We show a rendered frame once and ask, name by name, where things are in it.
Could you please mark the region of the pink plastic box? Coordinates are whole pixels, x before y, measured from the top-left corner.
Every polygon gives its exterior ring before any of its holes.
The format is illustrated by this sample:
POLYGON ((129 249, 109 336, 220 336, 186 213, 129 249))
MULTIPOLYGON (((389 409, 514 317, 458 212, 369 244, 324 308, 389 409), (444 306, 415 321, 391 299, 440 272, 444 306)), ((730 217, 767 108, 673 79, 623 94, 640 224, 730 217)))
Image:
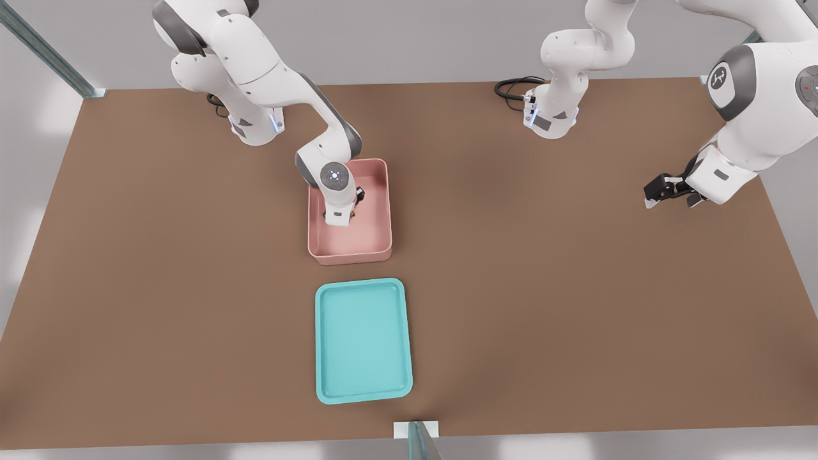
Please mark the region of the pink plastic box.
POLYGON ((392 228, 387 164, 381 159, 358 159, 347 163, 365 198, 355 209, 350 226, 325 223, 321 193, 309 189, 307 248, 320 265, 373 263, 392 253, 392 228))

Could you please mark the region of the pale blue-green tray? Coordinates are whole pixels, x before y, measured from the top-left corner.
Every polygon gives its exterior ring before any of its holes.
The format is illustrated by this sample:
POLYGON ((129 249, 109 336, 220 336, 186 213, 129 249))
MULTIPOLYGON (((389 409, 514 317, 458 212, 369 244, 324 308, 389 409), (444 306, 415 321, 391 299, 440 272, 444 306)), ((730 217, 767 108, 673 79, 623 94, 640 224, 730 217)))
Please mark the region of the pale blue-green tray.
POLYGON ((316 396, 327 405, 403 398, 413 387, 399 279, 324 284, 315 294, 316 396))

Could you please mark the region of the silver frame post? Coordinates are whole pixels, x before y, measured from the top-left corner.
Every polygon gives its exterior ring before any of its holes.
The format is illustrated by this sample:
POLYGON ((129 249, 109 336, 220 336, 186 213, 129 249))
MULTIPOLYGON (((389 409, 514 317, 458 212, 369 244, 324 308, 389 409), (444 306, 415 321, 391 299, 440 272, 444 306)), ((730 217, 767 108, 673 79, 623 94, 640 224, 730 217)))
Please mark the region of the silver frame post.
POLYGON ((6 0, 0 0, 0 24, 14 35, 27 49, 38 56, 65 84, 84 99, 106 96, 105 88, 96 88, 65 58, 30 26, 6 0))
POLYGON ((407 460, 442 460, 435 445, 439 436, 438 421, 392 423, 392 437, 407 441, 407 460))

